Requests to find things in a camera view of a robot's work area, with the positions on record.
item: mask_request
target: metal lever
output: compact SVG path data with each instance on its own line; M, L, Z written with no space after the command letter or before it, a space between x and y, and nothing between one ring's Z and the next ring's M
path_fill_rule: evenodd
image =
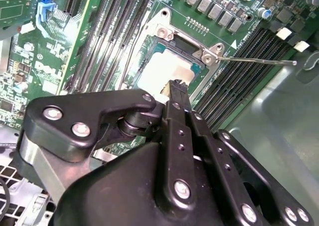
M219 56L218 60L225 60L225 61L241 61L241 62L254 62L266 65L297 65L297 61L295 60L263 60L263 59L256 59L256 58L237 58L237 57L222 57Z

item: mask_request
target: motherboard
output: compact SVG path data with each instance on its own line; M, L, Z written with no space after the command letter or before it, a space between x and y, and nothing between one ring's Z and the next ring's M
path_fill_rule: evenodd
M141 88L189 88L212 131L281 69L217 56L288 60L311 47L319 0L0 0L0 123L20 129L28 102ZM116 144L120 155L143 142Z

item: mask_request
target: gray metal panel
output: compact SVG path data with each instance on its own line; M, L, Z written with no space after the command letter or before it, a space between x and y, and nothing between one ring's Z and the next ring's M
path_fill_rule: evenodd
M319 65L303 70L305 52L296 60L298 66L283 67L227 130L319 225Z

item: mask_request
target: silver bolt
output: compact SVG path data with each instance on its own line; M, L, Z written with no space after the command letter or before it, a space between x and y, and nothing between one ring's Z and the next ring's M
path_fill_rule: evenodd
M151 101L152 101L151 96L150 96L150 95L148 95L148 94L143 94L143 98L144 98L146 101L149 101L149 102L151 102Z
M180 106L179 106L179 104L177 104L176 102L173 103L173 106L174 106L177 110L180 110Z
M72 132L79 137L87 137L90 135L91 130L89 126L84 123L76 123L72 126Z
M254 223L257 221L257 216L249 205L243 204L241 210L243 211L246 219L248 219L250 222Z
M226 140L230 140L230 136L227 133L223 132L222 135L225 137Z
M195 113L195 117L197 120L201 120L201 116L198 113Z
M53 107L46 108L43 111L43 115L49 120L59 120L63 116L62 112L59 109Z
M289 207L285 207L285 211L286 214L288 215L288 217L292 220L292 221L297 221L297 216L295 215L295 213L289 208Z
M305 211L303 211L302 209L298 209L298 213L303 221L309 222L309 218L306 215Z
M182 199L189 198L190 196L189 187L183 181L177 180L174 184L174 189L180 198Z

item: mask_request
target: robotic arm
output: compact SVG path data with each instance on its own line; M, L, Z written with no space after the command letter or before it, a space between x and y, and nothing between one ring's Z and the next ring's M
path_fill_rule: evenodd
M17 169L57 203L51 226L314 225L303 208L228 132L212 135L187 87L170 100L143 90L35 99ZM91 171L94 150L146 143Z

